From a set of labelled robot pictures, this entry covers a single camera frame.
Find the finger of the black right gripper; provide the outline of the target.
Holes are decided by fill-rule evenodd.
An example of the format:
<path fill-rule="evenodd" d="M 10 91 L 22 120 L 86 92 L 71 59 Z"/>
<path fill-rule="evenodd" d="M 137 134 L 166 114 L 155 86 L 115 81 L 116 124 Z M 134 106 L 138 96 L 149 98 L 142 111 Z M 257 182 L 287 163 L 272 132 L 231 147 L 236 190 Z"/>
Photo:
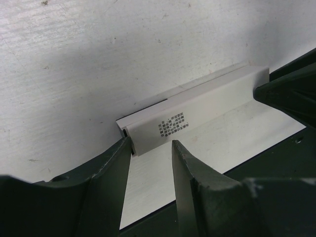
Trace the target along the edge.
<path fill-rule="evenodd" d="M 316 70 L 300 69 L 257 87 L 254 99 L 316 127 Z"/>
<path fill-rule="evenodd" d="M 316 48 L 298 57 L 297 59 L 287 63 L 281 68 L 271 72 L 270 81 L 274 81 L 284 75 L 297 71 L 315 62 L 316 62 Z"/>

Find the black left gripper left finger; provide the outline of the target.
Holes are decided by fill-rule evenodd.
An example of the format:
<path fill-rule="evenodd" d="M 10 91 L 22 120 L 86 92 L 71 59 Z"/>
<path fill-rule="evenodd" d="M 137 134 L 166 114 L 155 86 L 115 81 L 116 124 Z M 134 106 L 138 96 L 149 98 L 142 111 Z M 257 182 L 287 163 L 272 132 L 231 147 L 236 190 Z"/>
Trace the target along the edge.
<path fill-rule="evenodd" d="M 119 236 L 130 160 L 131 140 L 124 137 L 48 182 L 1 176 L 1 236 Z"/>

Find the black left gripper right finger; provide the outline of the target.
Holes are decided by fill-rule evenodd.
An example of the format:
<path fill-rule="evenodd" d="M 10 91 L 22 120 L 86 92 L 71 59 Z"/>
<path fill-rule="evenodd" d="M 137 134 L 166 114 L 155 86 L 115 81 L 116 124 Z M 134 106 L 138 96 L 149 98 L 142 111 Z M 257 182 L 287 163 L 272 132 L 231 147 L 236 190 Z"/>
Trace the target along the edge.
<path fill-rule="evenodd" d="M 239 182 L 172 142 L 178 225 L 183 237 L 313 237 L 316 180 L 246 178 Z"/>

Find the white remote control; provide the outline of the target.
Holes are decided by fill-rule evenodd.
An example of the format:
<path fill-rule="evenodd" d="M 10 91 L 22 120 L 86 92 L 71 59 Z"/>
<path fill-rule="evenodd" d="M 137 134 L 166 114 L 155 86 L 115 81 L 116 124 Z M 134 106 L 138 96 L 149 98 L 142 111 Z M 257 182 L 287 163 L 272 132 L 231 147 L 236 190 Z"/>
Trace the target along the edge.
<path fill-rule="evenodd" d="M 214 72 L 210 72 L 207 75 L 194 78 L 193 80 L 188 81 L 186 83 L 180 83 L 174 87 L 168 88 L 163 92 L 159 92 L 150 98 L 144 99 L 140 102 L 138 110 L 133 111 L 130 114 L 124 115 L 116 120 L 116 125 L 119 129 L 121 136 L 127 137 L 129 135 L 129 132 L 124 132 L 126 126 L 134 122 L 137 122 L 141 119 L 152 116 L 156 113 L 159 107 L 163 106 L 164 102 L 168 101 L 171 97 L 248 65 L 250 65 L 249 60 L 243 60 L 241 62 L 227 66 L 225 68 L 216 70 Z"/>

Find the white battery cover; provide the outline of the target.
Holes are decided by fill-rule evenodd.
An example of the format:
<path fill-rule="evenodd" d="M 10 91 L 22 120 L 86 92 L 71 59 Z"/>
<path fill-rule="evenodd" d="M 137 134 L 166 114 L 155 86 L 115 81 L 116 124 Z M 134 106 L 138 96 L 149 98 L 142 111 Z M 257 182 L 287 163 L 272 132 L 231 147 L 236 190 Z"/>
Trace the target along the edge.
<path fill-rule="evenodd" d="M 141 156 L 253 99 L 269 68 L 246 66 L 171 97 L 150 117 L 125 127 L 133 155 Z"/>

